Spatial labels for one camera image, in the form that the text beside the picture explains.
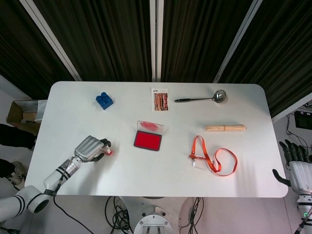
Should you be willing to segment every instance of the red object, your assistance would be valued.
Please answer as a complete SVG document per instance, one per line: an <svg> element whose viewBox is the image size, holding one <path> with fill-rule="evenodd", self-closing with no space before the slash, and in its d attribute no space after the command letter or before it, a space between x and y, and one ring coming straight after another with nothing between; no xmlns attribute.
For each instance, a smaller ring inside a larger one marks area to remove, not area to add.
<svg viewBox="0 0 312 234"><path fill-rule="evenodd" d="M205 155L204 158L202 158L202 157L197 157L197 156L195 155L196 140L197 140L198 137L201 138L202 148L203 148L203 152L204 152L204 155ZM234 165L234 167L233 167L233 171L232 171L231 173L227 174L227 175L220 175L220 174L218 174L218 172L221 171L222 166L221 166L221 163L219 162L219 160L217 159L216 156L217 156L218 152L221 151L221 150L227 151L227 152L234 158L234 160L235 160L235 165ZM211 163L210 158L209 158L209 156L208 156L208 153L207 153L207 150L206 150L206 145L205 145L205 140L204 140L204 138L201 137L201 136L195 136L194 141L193 141L192 151L191 151L191 154L190 154L190 158L191 158L191 159L195 159L195 158L196 158L196 159L203 159L203 160L206 160L207 163L208 163L208 165L209 165L209 167L210 167L210 169L211 169L214 173L216 173L217 175L219 175L219 176L229 176L230 174L232 174L233 172L235 172L236 166L237 166L237 157L236 157L236 155L235 155L232 151L230 151L230 150L228 150L228 149L220 148L220 149L218 149L218 150L214 153L215 161L217 161L217 163L218 163L218 169L215 168L215 166Z"/></svg>
<svg viewBox="0 0 312 234"><path fill-rule="evenodd" d="M161 135L137 131L134 146L158 151L160 148Z"/></svg>
<svg viewBox="0 0 312 234"><path fill-rule="evenodd" d="M151 131L156 131L158 130L158 126L154 123L151 123L151 122L142 122L140 123L142 127L148 129L148 130L151 130Z"/></svg>

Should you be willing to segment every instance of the orange lanyard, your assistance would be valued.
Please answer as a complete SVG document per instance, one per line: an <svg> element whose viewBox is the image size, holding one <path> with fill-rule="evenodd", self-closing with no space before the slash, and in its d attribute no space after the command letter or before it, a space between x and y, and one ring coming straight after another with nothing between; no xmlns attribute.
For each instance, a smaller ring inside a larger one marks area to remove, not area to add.
<svg viewBox="0 0 312 234"><path fill-rule="evenodd" d="M203 148L203 152L204 152L205 157L198 157L198 156L195 155L196 140L197 140L198 137L201 138L202 148ZM220 174L218 174L218 172L221 171L222 166L221 166L221 163L219 162L219 160L217 159L216 156L217 156L217 154L218 154L221 150L224 150L224 151L228 152L228 153L234 158L234 160L235 160L235 165L234 165L234 167L233 167L233 171L232 171L231 173L227 174L227 175L220 175ZM195 136L194 141L193 141L192 151L191 151L191 154L190 154L190 158L191 158L191 159L204 159L204 160L206 160L207 163L208 163L208 165L209 165L209 167L210 167L210 169L211 169L214 173L216 173L217 175L219 175L219 176L229 176L230 174L232 174L233 172L235 172L236 167L237 167L237 157L236 157L236 155L235 155L232 151L230 151L230 150L228 150L228 149L220 148L220 149L218 149L218 150L214 153L214 158L215 158L215 160L216 160L217 163L218 163L218 169L215 168L215 166L211 163L210 158L209 158L209 156L208 156L208 153L207 153L207 150L206 150L206 145L205 145L205 140L204 140L204 138L201 137L201 136Z"/></svg>

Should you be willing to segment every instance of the cardboard box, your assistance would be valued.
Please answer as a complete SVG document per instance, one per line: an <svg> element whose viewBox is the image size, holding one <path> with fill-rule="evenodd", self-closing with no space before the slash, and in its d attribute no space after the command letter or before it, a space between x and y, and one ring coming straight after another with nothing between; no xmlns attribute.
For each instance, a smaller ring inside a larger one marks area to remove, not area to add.
<svg viewBox="0 0 312 234"><path fill-rule="evenodd" d="M18 129L38 135L40 123L35 122L38 101L13 101L6 122Z"/></svg>

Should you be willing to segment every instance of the white robotic arm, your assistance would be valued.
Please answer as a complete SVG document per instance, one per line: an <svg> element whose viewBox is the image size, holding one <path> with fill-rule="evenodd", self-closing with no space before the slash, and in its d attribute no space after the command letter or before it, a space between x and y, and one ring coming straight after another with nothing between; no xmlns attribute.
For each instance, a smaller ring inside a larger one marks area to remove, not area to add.
<svg viewBox="0 0 312 234"><path fill-rule="evenodd" d="M281 178L278 172L273 169L275 178L287 185L299 195L297 200L302 223L295 234L305 229L306 234L312 234L312 161L302 146L298 146L285 140L286 144L279 142L283 148L286 164L289 166L290 180Z"/></svg>
<svg viewBox="0 0 312 234"><path fill-rule="evenodd" d="M88 136L76 149L75 156L63 162L45 180L45 191L41 193L34 186L27 186L15 196L0 199L0 222L20 215L28 209L38 213L56 196L64 184L79 168L81 163L99 161L105 154L111 154L111 143L107 139L98 140Z"/></svg>

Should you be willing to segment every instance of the shoe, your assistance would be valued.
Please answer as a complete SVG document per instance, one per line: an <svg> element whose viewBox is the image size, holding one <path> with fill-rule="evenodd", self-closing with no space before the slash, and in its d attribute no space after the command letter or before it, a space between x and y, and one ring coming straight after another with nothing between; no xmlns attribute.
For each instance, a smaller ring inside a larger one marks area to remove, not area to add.
<svg viewBox="0 0 312 234"><path fill-rule="evenodd" d="M25 187L26 171L23 165L14 161L12 164L15 166L14 172L7 177L7 179L13 184L14 188L21 190Z"/></svg>

